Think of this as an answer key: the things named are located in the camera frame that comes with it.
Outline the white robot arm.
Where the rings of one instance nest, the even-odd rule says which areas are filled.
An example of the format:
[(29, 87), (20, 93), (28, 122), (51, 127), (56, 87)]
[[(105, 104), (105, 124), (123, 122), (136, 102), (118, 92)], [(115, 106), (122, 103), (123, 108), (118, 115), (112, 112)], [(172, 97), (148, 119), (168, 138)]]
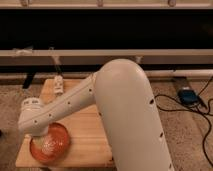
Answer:
[(150, 82), (135, 62), (116, 59), (47, 105), (22, 102), (18, 129), (34, 136), (96, 105), (117, 171), (175, 171)]

